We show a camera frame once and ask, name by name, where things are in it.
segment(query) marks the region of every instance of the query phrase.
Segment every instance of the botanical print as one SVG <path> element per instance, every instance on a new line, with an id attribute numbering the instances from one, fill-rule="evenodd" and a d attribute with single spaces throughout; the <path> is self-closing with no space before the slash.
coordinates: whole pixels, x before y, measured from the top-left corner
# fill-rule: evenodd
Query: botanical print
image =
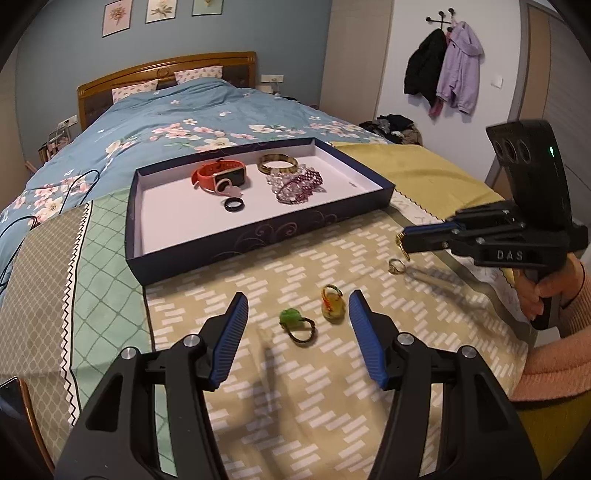
<path id="1" fill-rule="evenodd" d="M 103 37 L 129 28 L 132 3 L 133 0 L 119 0 L 105 7 Z"/>
<path id="2" fill-rule="evenodd" d="M 177 0 L 148 0 L 146 23 L 167 20 L 177 16 Z"/>
<path id="3" fill-rule="evenodd" d="M 220 15 L 223 9 L 223 0 L 193 0 L 193 16 Z"/>

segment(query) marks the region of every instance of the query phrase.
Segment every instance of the small yellow bag charm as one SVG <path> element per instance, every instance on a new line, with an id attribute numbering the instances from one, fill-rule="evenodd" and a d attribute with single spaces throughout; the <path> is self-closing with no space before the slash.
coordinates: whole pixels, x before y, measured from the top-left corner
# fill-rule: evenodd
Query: small yellow bag charm
<path id="1" fill-rule="evenodd" d="M 343 292 L 334 285 L 325 285 L 322 289 L 322 315 L 333 322 L 345 316 Z"/>

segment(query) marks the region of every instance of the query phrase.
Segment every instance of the black jacket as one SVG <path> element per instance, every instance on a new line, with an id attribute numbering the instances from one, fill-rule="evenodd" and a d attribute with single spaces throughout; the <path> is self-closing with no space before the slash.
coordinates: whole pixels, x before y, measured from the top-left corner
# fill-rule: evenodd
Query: black jacket
<path id="1" fill-rule="evenodd" d="M 433 30 L 419 45 L 408 61 L 404 77 L 404 93 L 422 94 L 431 106 L 435 104 L 437 82 L 447 49 L 445 33 L 440 28 Z"/>

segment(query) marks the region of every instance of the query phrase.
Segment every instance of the watch face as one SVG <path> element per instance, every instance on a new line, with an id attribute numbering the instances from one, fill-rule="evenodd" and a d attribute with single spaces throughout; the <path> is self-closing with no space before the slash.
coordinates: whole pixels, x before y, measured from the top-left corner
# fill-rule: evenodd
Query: watch face
<path id="1" fill-rule="evenodd" d="M 213 174 L 213 177 L 215 179 L 216 186 L 221 180 L 228 179 L 232 182 L 232 185 L 235 187 L 240 187 L 244 185 L 244 182 L 246 181 L 246 172 L 243 167 L 238 167 L 231 170 L 221 171 L 220 173 L 215 173 Z M 228 182 L 225 181 L 219 188 L 219 191 L 223 192 L 228 186 Z"/>

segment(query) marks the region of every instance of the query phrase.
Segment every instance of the cable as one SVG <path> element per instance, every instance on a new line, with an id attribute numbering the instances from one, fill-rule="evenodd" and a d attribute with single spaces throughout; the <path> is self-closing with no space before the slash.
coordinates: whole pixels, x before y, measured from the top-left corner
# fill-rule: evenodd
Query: cable
<path id="1" fill-rule="evenodd" d="M 66 197 L 64 198 L 63 203 L 61 204 L 61 208 L 60 211 L 58 212 L 58 215 L 61 215 L 61 213 L 64 210 L 64 207 L 66 206 L 66 202 L 70 196 L 70 193 L 72 192 L 72 188 L 73 186 L 82 178 L 86 177 L 88 174 L 95 172 L 96 173 L 96 178 L 95 180 L 92 182 L 92 185 L 90 186 L 90 188 L 88 189 L 88 192 L 86 192 L 86 194 L 84 195 L 84 197 L 82 198 L 82 200 L 80 201 L 80 203 L 77 206 L 80 206 L 82 204 L 84 204 L 84 202 L 86 201 L 86 198 L 88 197 L 88 195 L 90 194 L 90 192 L 92 192 L 92 189 L 95 187 L 95 185 L 98 183 L 98 181 L 100 180 L 100 172 L 98 170 L 89 170 L 85 173 L 83 173 L 82 175 L 80 175 L 76 180 L 74 180 L 70 187 L 68 188 L 68 191 L 66 193 Z M 2 238 L 2 236 L 4 235 L 4 233 L 6 233 L 6 231 L 15 223 L 20 222 L 21 220 L 24 219 L 32 219 L 33 220 L 33 225 L 31 227 L 31 230 L 33 230 L 34 228 L 38 227 L 39 225 L 41 225 L 41 222 L 39 221 L 39 219 L 34 216 L 34 215 L 27 215 L 27 216 L 23 216 L 20 218 L 17 218 L 16 220 L 14 220 L 10 225 L 8 225 L 3 231 L 2 233 L 0 233 L 0 238 Z M 10 260 L 8 261 L 8 263 L 6 264 L 6 266 L 4 267 L 4 269 L 2 270 L 2 274 L 0 275 L 0 294 L 2 294 L 2 292 L 4 292 L 4 290 L 6 289 L 7 285 L 8 285 L 8 281 L 6 280 L 4 281 L 4 277 L 6 276 L 6 273 L 8 271 L 8 267 L 10 267 L 12 265 L 12 262 L 14 261 L 14 259 L 16 258 L 17 254 L 19 253 L 21 247 L 22 247 L 22 243 L 25 241 L 25 239 L 22 239 L 21 243 L 19 244 L 19 246 L 17 247 L 17 249 L 14 251 L 14 253 L 12 254 L 12 256 L 10 257 Z"/>
<path id="2" fill-rule="evenodd" d="M 8 225 L 3 231 L 2 233 L 0 233 L 0 238 L 2 238 L 2 236 L 7 232 L 7 230 L 14 225 L 17 222 L 20 222 L 21 220 L 26 220 L 26 219 L 31 219 L 33 220 L 33 225 L 31 226 L 31 228 L 29 229 L 29 231 L 33 230 L 35 227 L 41 225 L 41 222 L 39 221 L 39 219 L 34 216 L 34 215 L 27 215 L 27 216 L 23 216 L 20 218 L 17 218 L 16 220 L 14 220 L 10 225 Z M 18 251 L 21 249 L 22 243 L 25 241 L 25 239 L 23 238 L 21 243 L 19 244 L 18 248 L 14 251 L 14 253 L 12 254 L 12 256 L 10 257 L 10 260 L 8 261 L 8 263 L 6 264 L 6 267 L 4 267 L 4 270 L 2 270 L 2 275 L 0 275 L 0 294 L 5 290 L 6 286 L 8 285 L 8 281 L 4 281 L 4 277 L 6 276 L 6 272 L 8 271 L 8 267 L 12 264 L 14 258 L 17 256 Z"/>
<path id="3" fill-rule="evenodd" d="M 88 189 L 88 192 L 86 192 L 86 195 L 84 195 L 84 198 L 80 201 L 80 203 L 77 206 L 79 207 L 80 205 L 82 205 L 86 201 L 86 197 L 88 197 L 88 194 L 90 192 L 92 192 L 92 189 L 95 187 L 95 185 L 100 180 L 100 172 L 98 170 L 89 170 L 86 173 L 83 173 L 82 175 L 80 175 L 76 180 L 74 180 L 72 182 L 72 184 L 70 185 L 70 188 L 68 188 L 68 192 L 66 193 L 66 198 L 64 199 L 64 202 L 61 204 L 61 208 L 60 208 L 58 215 L 60 215 L 62 213 L 62 211 L 64 210 L 64 207 L 66 206 L 66 202 L 68 200 L 68 197 L 70 196 L 70 192 L 72 191 L 72 187 L 76 184 L 76 182 L 78 182 L 78 180 L 80 180 L 83 177 L 86 177 L 89 173 L 92 173 L 92 172 L 96 173 L 96 178 L 95 178 L 94 182 L 92 182 L 92 185 Z"/>

